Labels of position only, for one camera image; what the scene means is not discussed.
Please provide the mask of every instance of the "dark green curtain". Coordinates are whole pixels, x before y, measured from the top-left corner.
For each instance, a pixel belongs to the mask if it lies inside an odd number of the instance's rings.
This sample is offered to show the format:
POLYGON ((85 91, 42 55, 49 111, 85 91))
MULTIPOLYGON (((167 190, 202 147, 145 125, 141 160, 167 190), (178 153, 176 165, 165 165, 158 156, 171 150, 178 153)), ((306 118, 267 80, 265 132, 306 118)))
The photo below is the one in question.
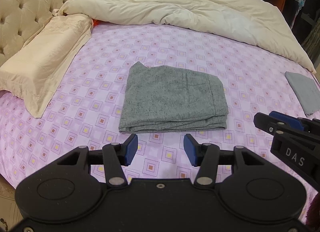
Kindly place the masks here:
POLYGON ((311 60, 315 59, 319 54, 320 47, 320 18, 316 22, 316 25, 312 28, 308 37, 303 41, 303 49, 308 54, 311 60))

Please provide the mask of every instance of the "blue gripper pad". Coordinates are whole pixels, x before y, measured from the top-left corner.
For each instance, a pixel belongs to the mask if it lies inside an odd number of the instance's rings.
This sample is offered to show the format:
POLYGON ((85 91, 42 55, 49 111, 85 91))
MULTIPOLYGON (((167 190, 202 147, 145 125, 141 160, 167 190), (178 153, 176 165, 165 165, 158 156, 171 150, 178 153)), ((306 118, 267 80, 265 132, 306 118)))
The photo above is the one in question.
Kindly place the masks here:
POLYGON ((189 158, 191 165, 197 167, 198 158, 196 155, 196 148, 186 135, 184 136, 184 139, 183 139, 183 148, 189 158))
POLYGON ((127 150, 124 155, 125 166, 131 164, 138 149, 138 136, 135 135, 134 138, 127 145, 127 150))
POLYGON ((276 119, 279 119, 279 122, 286 123, 291 128, 295 128, 295 129, 298 129, 298 130, 301 130, 301 131, 304 130, 304 127, 301 124, 300 120, 295 118, 295 117, 292 117, 292 116, 289 116, 289 115, 286 115, 286 114, 282 114, 282 113, 279 113, 277 111, 271 111, 269 116, 274 117, 276 119))

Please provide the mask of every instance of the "folded light blue cloth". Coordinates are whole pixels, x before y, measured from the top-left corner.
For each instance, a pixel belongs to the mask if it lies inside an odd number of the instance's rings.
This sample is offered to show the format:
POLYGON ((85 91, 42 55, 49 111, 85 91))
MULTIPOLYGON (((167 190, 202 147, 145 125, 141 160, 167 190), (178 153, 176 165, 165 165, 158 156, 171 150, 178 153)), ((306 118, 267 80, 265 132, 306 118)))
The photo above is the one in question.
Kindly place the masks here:
POLYGON ((306 115, 320 110, 320 91, 313 79, 299 73, 287 71, 285 74, 306 115))
POLYGON ((227 127, 227 114, 217 77, 137 62, 129 71, 119 132, 221 130, 227 127))

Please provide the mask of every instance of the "bed sheet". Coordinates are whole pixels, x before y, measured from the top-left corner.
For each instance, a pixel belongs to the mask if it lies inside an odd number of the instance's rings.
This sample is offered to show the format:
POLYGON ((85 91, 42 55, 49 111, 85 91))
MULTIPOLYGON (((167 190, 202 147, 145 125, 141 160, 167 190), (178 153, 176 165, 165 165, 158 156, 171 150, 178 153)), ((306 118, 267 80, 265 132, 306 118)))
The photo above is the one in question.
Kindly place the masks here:
MULTIPOLYGON (((228 128, 191 132, 199 143, 211 142, 223 150, 243 145, 297 177, 308 200, 315 190, 270 153, 272 136, 255 128, 253 116, 276 110, 305 117, 289 86, 285 71, 311 74, 297 63, 261 48, 214 34, 171 25, 123 26, 102 23, 68 68, 41 119, 33 118, 23 100, 0 95, 0 173, 14 186, 79 145, 101 149, 128 136, 118 132, 129 68, 137 61, 147 67, 168 65, 218 76, 228 103, 228 128)), ((319 112, 313 117, 319 118, 319 112)), ((132 178, 191 178, 192 167, 184 150, 186 133, 139 134, 132 164, 124 167, 132 178)), ((231 174, 219 166, 217 182, 231 174)), ((92 175, 104 181, 102 166, 92 175)))

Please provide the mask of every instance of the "pillow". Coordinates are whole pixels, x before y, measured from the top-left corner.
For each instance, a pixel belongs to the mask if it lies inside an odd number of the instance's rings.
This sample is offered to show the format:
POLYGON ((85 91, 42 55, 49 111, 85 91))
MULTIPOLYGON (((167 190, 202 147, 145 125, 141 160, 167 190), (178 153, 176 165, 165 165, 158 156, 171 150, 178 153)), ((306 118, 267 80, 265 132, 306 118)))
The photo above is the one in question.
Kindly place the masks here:
POLYGON ((90 39, 92 19, 83 14, 53 17, 26 46, 0 67, 0 90, 24 100, 42 117, 72 59, 90 39))

